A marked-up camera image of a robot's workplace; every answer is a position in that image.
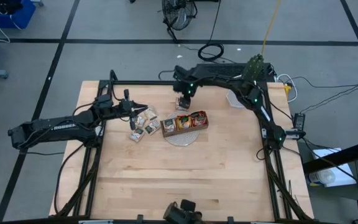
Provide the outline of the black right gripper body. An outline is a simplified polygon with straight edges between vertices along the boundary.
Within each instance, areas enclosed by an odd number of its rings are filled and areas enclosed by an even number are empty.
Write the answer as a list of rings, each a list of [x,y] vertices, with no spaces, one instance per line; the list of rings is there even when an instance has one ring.
[[[194,83],[188,83],[179,80],[175,81],[173,84],[173,91],[181,93],[182,97],[186,100],[190,100],[192,97],[194,97],[197,88],[198,85]]]

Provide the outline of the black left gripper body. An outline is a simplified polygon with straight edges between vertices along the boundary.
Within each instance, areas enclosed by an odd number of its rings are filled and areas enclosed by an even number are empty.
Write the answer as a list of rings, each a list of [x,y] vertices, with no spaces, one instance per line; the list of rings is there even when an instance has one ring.
[[[120,118],[126,118],[128,117],[128,122],[130,124],[130,127],[132,130],[136,129],[135,125],[135,113],[133,108],[133,102],[129,99],[129,90],[124,90],[124,99],[120,101],[120,104],[122,106]]]

